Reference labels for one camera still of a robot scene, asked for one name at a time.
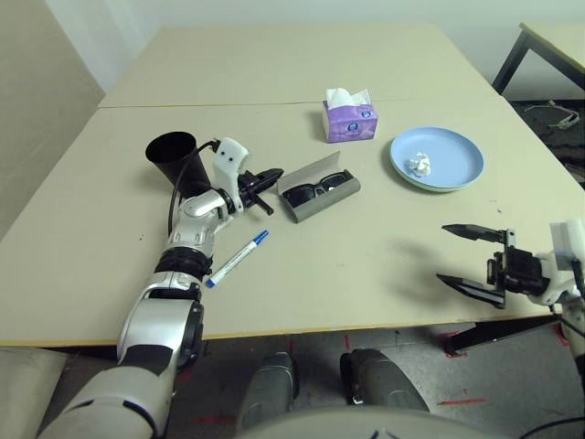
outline blue pen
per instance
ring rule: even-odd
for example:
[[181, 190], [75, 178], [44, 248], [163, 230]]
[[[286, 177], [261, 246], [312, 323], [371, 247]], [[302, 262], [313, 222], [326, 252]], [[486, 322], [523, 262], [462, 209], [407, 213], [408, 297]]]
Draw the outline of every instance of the blue pen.
[[258, 235], [256, 238], [254, 238], [252, 241], [250, 241], [248, 244], [246, 244], [246, 246], [243, 249], [241, 249], [239, 252], [237, 252], [233, 258], [231, 258], [229, 261], [227, 261], [223, 265], [223, 267], [221, 267], [219, 270], [217, 270], [213, 276], [211, 276], [209, 279], [207, 279], [207, 281], [205, 282], [205, 285], [207, 285], [208, 288], [213, 288], [214, 286], [219, 284], [219, 281], [221, 281], [221, 279], [223, 279], [226, 274], [231, 272], [231, 270], [234, 269], [236, 267], [236, 265], [238, 265], [242, 259], [244, 259], [250, 253], [252, 253], [254, 251], [254, 249], [256, 247], [258, 247], [260, 245], [260, 243], [264, 240], [264, 238], [266, 238], [267, 236], [268, 236], [268, 231], [265, 230], [260, 235]]

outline light blue plate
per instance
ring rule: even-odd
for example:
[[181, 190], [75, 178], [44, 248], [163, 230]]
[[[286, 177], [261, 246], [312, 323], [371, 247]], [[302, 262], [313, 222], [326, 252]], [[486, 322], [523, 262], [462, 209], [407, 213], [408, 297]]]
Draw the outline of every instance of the light blue plate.
[[[417, 153], [429, 156], [431, 173], [416, 177], [409, 160]], [[467, 137], [436, 126], [422, 126], [397, 136], [390, 146], [390, 160], [401, 177], [414, 186], [449, 192], [471, 185], [484, 172], [484, 156]]]

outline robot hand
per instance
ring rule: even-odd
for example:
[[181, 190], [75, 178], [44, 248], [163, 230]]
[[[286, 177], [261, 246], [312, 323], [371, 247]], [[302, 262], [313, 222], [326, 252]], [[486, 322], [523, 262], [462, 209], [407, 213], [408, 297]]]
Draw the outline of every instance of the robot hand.
[[[504, 251], [494, 253], [494, 258], [487, 262], [487, 283], [493, 285], [493, 289], [445, 274], [437, 274], [439, 279], [460, 293], [497, 308], [505, 308], [506, 291], [526, 294], [530, 301], [539, 305], [561, 305], [563, 333], [582, 374], [585, 359], [585, 222], [572, 219], [551, 224], [554, 250], [537, 255], [517, 249], [516, 232], [511, 229], [492, 230], [473, 224], [452, 224], [443, 228], [468, 240], [502, 243]], [[563, 272], [572, 272], [572, 276]]]

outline table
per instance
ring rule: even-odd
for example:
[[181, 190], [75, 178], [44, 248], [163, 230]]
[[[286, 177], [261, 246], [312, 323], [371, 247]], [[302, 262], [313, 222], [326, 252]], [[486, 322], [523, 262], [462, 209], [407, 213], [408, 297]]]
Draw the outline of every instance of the table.
[[320, 102], [325, 90], [372, 99], [495, 95], [426, 23], [163, 29], [101, 107]]
[[[217, 236], [220, 266], [258, 231], [271, 235], [213, 290], [204, 289], [204, 338], [543, 316], [510, 294], [497, 310], [455, 292], [436, 273], [483, 281], [499, 250], [441, 230], [470, 222], [516, 228], [518, 246], [551, 249], [551, 221], [582, 217], [585, 193], [499, 96], [374, 102], [376, 138], [323, 142], [320, 104], [112, 108], [96, 112], [0, 244], [0, 344], [113, 344], [166, 238], [171, 186], [144, 158], [157, 135], [231, 136], [250, 170], [287, 172], [341, 151], [359, 192], [294, 224], [275, 190], [267, 217], [253, 208]], [[471, 187], [421, 191], [388, 161], [388, 144], [418, 125], [473, 139], [486, 169]], [[212, 154], [204, 153], [207, 169]]]
[[518, 37], [494, 80], [502, 93], [529, 49], [585, 90], [585, 22], [521, 23]]

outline black sunglasses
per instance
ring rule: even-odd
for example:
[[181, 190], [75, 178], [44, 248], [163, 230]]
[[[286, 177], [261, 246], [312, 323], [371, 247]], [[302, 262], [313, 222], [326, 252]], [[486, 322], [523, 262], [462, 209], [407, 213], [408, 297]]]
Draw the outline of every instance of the black sunglasses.
[[296, 208], [306, 203], [310, 199], [323, 195], [328, 190], [334, 187], [340, 186], [350, 178], [353, 178], [347, 170], [343, 172], [335, 172], [327, 177], [321, 178], [321, 181], [316, 185], [304, 184], [295, 187], [291, 187], [288, 190], [282, 192], [282, 196], [286, 198], [289, 204]]

